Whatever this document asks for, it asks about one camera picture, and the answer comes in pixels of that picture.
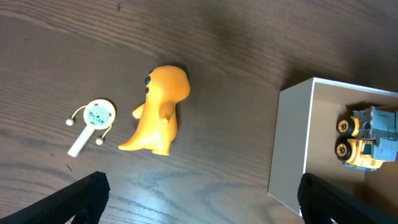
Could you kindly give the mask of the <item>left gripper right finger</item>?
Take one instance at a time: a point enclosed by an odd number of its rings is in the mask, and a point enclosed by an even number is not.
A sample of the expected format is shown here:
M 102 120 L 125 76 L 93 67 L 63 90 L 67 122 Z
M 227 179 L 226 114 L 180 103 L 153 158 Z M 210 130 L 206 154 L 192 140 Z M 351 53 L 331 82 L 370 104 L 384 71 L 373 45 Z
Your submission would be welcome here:
M 297 193 L 305 224 L 389 224 L 397 219 L 380 212 L 312 173 L 305 173 Z

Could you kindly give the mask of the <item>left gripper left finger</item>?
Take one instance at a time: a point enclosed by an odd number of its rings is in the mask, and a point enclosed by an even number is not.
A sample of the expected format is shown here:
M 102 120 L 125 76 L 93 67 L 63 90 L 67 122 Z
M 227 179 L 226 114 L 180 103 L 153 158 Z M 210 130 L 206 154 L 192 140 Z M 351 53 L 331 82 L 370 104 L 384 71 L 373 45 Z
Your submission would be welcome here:
M 38 202 L 1 218 L 1 224 L 98 223 L 109 200 L 104 172 L 96 171 Z

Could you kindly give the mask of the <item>yellow grey dump truck toy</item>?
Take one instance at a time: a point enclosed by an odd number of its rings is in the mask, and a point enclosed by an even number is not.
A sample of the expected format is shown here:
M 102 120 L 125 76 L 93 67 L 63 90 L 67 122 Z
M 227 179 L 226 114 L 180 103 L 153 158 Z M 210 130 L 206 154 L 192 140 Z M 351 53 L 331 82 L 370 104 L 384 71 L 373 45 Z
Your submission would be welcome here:
M 363 171 L 378 170 L 397 157 L 397 111 L 370 106 L 336 122 L 340 137 L 335 155 L 342 164 Z

